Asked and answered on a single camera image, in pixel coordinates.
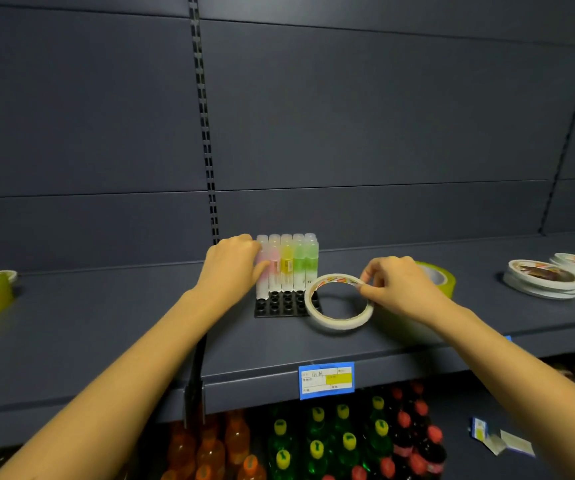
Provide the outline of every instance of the price tag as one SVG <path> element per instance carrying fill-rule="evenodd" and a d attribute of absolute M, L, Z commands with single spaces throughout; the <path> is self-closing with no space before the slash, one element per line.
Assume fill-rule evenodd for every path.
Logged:
<path fill-rule="evenodd" d="M 320 363 L 298 368 L 301 400 L 354 392 L 354 362 Z"/>

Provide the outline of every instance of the orange bottle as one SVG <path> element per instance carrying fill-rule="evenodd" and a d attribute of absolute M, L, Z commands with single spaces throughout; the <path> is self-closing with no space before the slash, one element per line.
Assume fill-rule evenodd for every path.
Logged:
<path fill-rule="evenodd" d="M 170 469 L 178 473 L 177 480 L 188 480 L 194 475 L 196 450 L 197 442 L 192 434 L 185 429 L 183 423 L 174 424 L 167 458 Z"/>
<path fill-rule="evenodd" d="M 245 423 L 243 410 L 229 411 L 228 427 L 226 428 L 226 447 L 228 448 L 228 464 L 242 465 L 250 454 L 250 428 Z"/>
<path fill-rule="evenodd" d="M 259 464 L 256 456 L 250 455 L 245 458 L 236 480 L 267 480 L 267 477 L 263 465 Z"/>
<path fill-rule="evenodd" d="M 226 448 L 213 431 L 203 433 L 201 446 L 197 451 L 197 465 L 207 465 L 212 470 L 212 480 L 223 480 L 226 474 Z"/>

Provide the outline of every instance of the red bottle cap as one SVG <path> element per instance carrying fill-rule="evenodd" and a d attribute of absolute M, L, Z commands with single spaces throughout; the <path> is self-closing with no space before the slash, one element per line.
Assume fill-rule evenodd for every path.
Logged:
<path fill-rule="evenodd" d="M 399 412 L 397 420 L 398 420 L 399 424 L 401 425 L 401 427 L 410 428 L 410 423 L 411 423 L 410 415 L 408 413 L 406 413 L 405 411 Z"/>
<path fill-rule="evenodd" d="M 428 409 L 427 403 L 421 399 L 414 403 L 414 410 L 421 416 L 427 416 Z"/>
<path fill-rule="evenodd" d="M 392 458 L 385 457 L 381 460 L 381 475 L 385 478 L 394 478 L 394 472 L 396 467 L 394 466 L 394 461 Z"/>
<path fill-rule="evenodd" d="M 427 437 L 432 443 L 441 443 L 443 441 L 443 431 L 438 426 L 428 426 Z"/>
<path fill-rule="evenodd" d="M 423 475 L 427 472 L 427 462 L 423 460 L 420 454 L 412 453 L 410 457 L 410 468 L 416 475 Z"/>
<path fill-rule="evenodd" d="M 410 381 L 410 387 L 416 394 L 423 394 L 423 384 L 419 381 Z"/>
<path fill-rule="evenodd" d="M 400 387 L 392 387 L 392 397 L 394 397 L 397 401 L 401 401 L 403 399 L 403 390 Z"/>
<path fill-rule="evenodd" d="M 356 465 L 352 468 L 352 480 L 367 480 L 367 472 L 365 468 L 360 465 Z"/>

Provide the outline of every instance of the gray metal shelf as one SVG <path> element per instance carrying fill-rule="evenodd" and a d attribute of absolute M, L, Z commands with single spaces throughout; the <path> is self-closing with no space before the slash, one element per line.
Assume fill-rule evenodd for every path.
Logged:
<path fill-rule="evenodd" d="M 21 276 L 0 313 L 0 447 L 27 441 L 194 286 L 201 264 Z M 182 419 L 194 352 L 155 412 Z"/>
<path fill-rule="evenodd" d="M 505 286 L 500 274 L 510 259 L 547 260 L 555 252 L 575 253 L 575 233 L 328 251 L 319 256 L 319 273 L 358 276 L 372 257 L 411 255 L 456 276 L 457 303 L 529 352 L 549 356 L 575 351 L 575 299 L 528 296 Z M 321 300 L 336 317 L 356 306 Z M 407 319 L 378 313 L 359 329 L 325 335 L 307 319 L 254 318 L 253 310 L 250 293 L 208 333 L 201 369 L 207 413 L 297 399 L 298 366 L 308 363 L 353 360 L 356 387 L 467 369 L 436 334 Z"/>

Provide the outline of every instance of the red bottle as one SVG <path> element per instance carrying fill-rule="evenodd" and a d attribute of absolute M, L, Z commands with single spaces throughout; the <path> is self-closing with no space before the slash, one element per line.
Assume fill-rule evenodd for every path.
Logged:
<path fill-rule="evenodd" d="M 410 415 L 405 411 L 400 411 L 394 428 L 390 430 L 390 438 L 392 438 L 392 444 L 394 445 L 393 458 L 397 467 L 405 465 L 411 455 L 413 442 L 410 425 Z"/>
<path fill-rule="evenodd" d="M 440 478 L 443 473 L 443 465 L 447 459 L 447 452 L 441 442 L 443 432 L 437 426 L 429 426 L 427 434 L 417 446 L 418 454 L 427 463 L 428 478 Z"/>

